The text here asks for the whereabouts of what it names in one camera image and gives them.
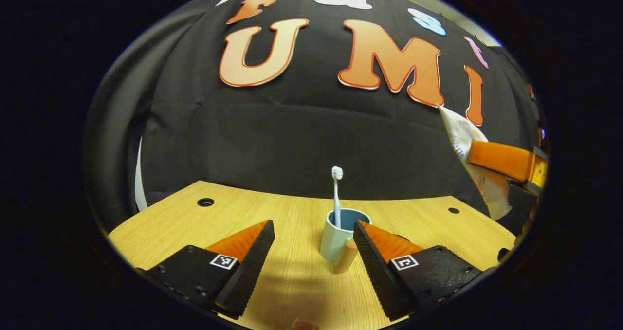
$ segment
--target light blue cup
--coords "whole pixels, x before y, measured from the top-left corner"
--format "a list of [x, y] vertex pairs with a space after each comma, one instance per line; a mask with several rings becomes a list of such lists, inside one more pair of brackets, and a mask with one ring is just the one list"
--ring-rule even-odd
[[335, 217], [333, 210], [327, 213], [325, 229], [322, 232], [322, 242], [320, 243], [320, 254], [331, 263], [338, 263], [342, 249], [347, 240], [352, 239], [352, 230], [358, 220], [372, 224], [372, 219], [360, 210], [352, 208], [342, 208], [340, 210], [342, 229], [334, 225]]

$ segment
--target wooden cylinder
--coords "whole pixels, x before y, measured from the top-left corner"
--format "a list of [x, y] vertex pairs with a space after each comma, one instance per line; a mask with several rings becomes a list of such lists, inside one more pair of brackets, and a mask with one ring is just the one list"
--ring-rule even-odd
[[352, 261], [354, 261], [354, 258], [357, 256], [357, 252], [357, 244], [354, 243], [354, 240], [347, 240], [344, 244], [344, 248], [342, 249], [342, 254], [340, 255], [338, 264], [335, 267], [335, 273], [340, 274], [347, 271], [352, 264]]

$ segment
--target white toothbrush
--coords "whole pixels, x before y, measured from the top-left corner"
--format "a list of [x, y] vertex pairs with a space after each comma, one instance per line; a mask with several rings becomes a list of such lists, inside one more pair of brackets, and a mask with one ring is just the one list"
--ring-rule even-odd
[[333, 166], [331, 168], [331, 176], [333, 177], [333, 201], [334, 201], [334, 209], [333, 209], [333, 217], [335, 218], [335, 226], [339, 229], [342, 228], [341, 222], [341, 212], [340, 212], [340, 200], [338, 199], [338, 181], [342, 179], [344, 172], [342, 168], [338, 166]]

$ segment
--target table surface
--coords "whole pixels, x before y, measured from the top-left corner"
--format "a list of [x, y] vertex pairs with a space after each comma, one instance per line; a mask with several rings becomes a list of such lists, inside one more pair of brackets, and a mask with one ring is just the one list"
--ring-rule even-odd
[[[206, 197], [214, 204], [198, 206]], [[422, 248], [446, 246], [481, 270], [497, 265], [500, 249], [511, 250], [515, 239], [500, 224], [450, 196], [340, 202], [343, 208], [365, 212], [379, 228]], [[325, 217], [331, 210], [331, 199], [199, 181], [134, 215], [109, 239], [129, 264], [149, 269], [187, 244], [205, 247], [272, 219], [275, 240], [245, 313], [234, 323], [258, 330], [286, 330], [297, 317], [331, 330], [371, 330], [395, 323], [385, 317], [360, 256], [347, 272], [334, 274], [335, 264], [320, 255]]]

